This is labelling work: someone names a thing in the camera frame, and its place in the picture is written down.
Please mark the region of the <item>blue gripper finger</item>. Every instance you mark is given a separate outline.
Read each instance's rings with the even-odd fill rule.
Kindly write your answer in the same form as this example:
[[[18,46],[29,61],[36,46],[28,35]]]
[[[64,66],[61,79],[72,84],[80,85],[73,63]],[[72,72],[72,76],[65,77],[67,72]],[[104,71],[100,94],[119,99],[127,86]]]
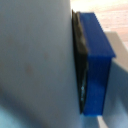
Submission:
[[[72,29],[80,112],[98,116],[115,53],[94,13],[72,12]]]

